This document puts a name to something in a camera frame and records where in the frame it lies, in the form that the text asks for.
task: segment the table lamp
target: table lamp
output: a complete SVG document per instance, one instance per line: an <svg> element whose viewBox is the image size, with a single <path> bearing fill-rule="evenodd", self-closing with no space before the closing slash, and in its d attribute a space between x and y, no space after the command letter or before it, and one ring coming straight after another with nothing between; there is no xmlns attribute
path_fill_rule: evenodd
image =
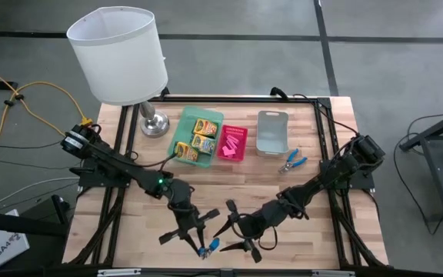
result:
<svg viewBox="0 0 443 277"><path fill-rule="evenodd" d="M93 95L109 105L140 103L141 130L156 138L168 131L167 115L148 100L168 77L155 16L142 8L104 7L67 31Z"/></svg>

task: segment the pink plastic basket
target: pink plastic basket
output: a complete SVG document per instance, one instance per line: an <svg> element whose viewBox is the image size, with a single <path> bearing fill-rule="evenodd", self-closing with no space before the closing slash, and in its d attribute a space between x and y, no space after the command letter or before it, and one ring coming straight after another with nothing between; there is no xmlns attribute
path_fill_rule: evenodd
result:
<svg viewBox="0 0 443 277"><path fill-rule="evenodd" d="M226 159L229 161L240 162L244 160L245 154L245 144L247 142L247 134L248 130L246 128L223 125L221 127L220 138L218 139L218 151L216 155L220 159ZM234 138L238 139L237 150L235 150L235 154L233 157L226 157L223 154L223 146L227 145L227 136L232 135Z"/></svg>

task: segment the wooden table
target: wooden table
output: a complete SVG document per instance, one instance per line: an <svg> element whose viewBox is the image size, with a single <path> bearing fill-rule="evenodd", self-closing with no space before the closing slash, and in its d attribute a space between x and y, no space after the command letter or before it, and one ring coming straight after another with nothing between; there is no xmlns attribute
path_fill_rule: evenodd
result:
<svg viewBox="0 0 443 277"><path fill-rule="evenodd" d="M336 121L357 128L350 98L333 97L331 103ZM170 161L165 167L166 170L175 173L176 178L184 179L196 188L192 203L198 206L202 214L213 208L220 210L221 215L206 224L206 242L209 243L213 234L225 223L228 214L225 206L227 199L235 200L239 212L253 212L267 201L275 199L276 193L282 189L304 184L319 173L321 150L315 113L311 105L267 103L193 105L222 112L225 115L224 124L243 126L249 130L243 162L234 163L213 158L209 169L176 161ZM171 127L161 138L146 138L140 128L136 129L134 150L139 155L137 163L157 162L167 156L166 149L172 140L184 106L185 103L155 104L157 109L168 115ZM280 175L278 169L285 163L287 156L265 158L256 155L256 122L257 114L261 110L278 110L289 114L288 144L290 149L299 148L300 155L303 153L308 157L303 166ZM110 145L114 144L120 111L120 107L102 105L98 115L98 124L102 126L101 136ZM128 117L122 151L127 139L131 111ZM352 132L339 125L336 125L336 131L340 145L353 136ZM278 247L273 251L261 250L262 261L256 264L250 254L242 250L215 252L208 259L201 260L186 242L178 239L160 245L158 243L160 235L177 229L173 213L166 208L165 198L153 199L133 182L125 196L114 267L338 269L335 237L326 193L318 193L307 206L310 220L287 219L277 227ZM96 188L89 190L78 200L63 262L73 259L97 229L103 195L104 189ZM362 191L351 190L349 198L358 234L378 259L387 263L374 203ZM344 229L343 234L348 261L351 261L349 240ZM192 236L195 241L198 240L194 230ZM223 233L220 239L220 247L241 240L231 231ZM271 230L267 230L261 243L267 247L273 245ZM105 235L102 253L106 253L107 244L108 234Z"/></svg>

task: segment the small pliers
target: small pliers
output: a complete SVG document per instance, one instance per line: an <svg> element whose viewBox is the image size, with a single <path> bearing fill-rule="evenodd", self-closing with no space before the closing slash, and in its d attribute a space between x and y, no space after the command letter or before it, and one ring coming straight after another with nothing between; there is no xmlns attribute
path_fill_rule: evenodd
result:
<svg viewBox="0 0 443 277"><path fill-rule="evenodd" d="M304 158L302 158L302 159L301 159L300 161L298 161L298 162L293 162L293 158L295 157L295 155L297 155L297 153L298 153L298 149L295 149L295 150L290 154L290 156L288 157L288 159L286 160L285 165L283 165L283 166L278 170L278 172L280 172L280 173L285 173L285 172L287 172L288 170L290 170L290 169L292 169L292 168L294 168L294 167L297 167L297 166L303 164L305 161L307 161L307 157L304 157Z"/></svg>
<svg viewBox="0 0 443 277"><path fill-rule="evenodd" d="M199 256L202 259L206 259L208 258L218 247L220 246L220 239L216 238L213 239L212 243L209 245L209 247L207 249L205 248L200 248L198 251Z"/></svg>

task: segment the gray floor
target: gray floor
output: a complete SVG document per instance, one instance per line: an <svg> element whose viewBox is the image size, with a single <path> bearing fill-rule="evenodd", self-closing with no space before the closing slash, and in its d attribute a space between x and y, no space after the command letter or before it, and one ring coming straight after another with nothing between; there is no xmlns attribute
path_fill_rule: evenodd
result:
<svg viewBox="0 0 443 277"><path fill-rule="evenodd" d="M0 0L0 28L63 31L94 8L110 1ZM147 8L156 14L160 33L318 35L311 0L162 0L113 1ZM322 0L329 35L443 37L443 1ZM320 42L162 41L172 93L268 94L272 86L289 93L329 95ZM392 149L408 123L443 113L443 44L331 43L340 95L349 95L360 131L387 152L375 173L381 227L391 265L400 269L443 272L443 225L428 234L413 201L397 177ZM47 80L68 89L85 114L96 118L99 103L91 96L79 64L64 39L0 38L0 75L20 84ZM30 88L27 102L59 128L79 117L71 102L51 88ZM7 92L0 92L2 101ZM421 130L434 121L420 122ZM29 117L21 106L10 110L0 144L34 145L59 136ZM47 166L73 165L59 147L0 149L0 159ZM425 162L398 153L398 164L427 212L438 206ZM42 179L72 176L67 170L41 170L0 163L0 198ZM8 200L17 202L60 184L42 185ZM61 195L72 205L75 188ZM33 201L22 203L21 210Z"/></svg>

